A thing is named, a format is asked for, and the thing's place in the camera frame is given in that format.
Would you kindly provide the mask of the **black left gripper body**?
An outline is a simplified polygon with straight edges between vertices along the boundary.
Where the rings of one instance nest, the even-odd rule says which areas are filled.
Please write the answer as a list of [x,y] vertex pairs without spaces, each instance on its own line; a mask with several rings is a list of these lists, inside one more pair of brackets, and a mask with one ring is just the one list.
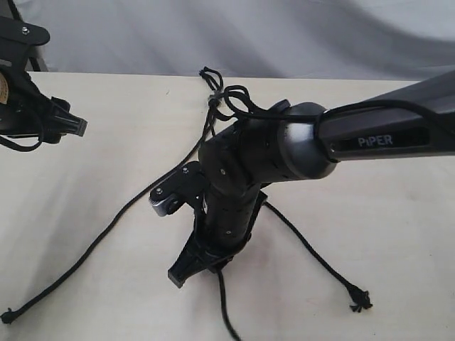
[[37,137],[44,132],[45,142],[59,142],[69,134],[63,120],[70,104],[58,97],[47,97],[30,75],[1,64],[1,135],[13,139]]

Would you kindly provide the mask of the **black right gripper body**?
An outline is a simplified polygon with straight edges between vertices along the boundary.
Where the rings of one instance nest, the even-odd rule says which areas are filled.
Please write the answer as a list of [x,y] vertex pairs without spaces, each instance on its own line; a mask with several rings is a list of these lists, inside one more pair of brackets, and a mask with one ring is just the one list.
[[240,194],[224,193],[212,183],[203,192],[204,213],[195,223],[193,240],[201,263],[222,263],[249,242],[267,196],[260,184]]

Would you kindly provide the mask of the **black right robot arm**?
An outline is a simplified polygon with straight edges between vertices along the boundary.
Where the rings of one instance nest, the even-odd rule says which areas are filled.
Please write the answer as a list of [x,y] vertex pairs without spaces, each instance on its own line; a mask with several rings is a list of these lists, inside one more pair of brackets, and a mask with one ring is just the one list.
[[341,161],[453,154],[452,72],[332,110],[280,102],[263,119],[237,121],[202,145],[198,161],[208,186],[168,277],[182,286],[239,253],[265,185],[318,180]]

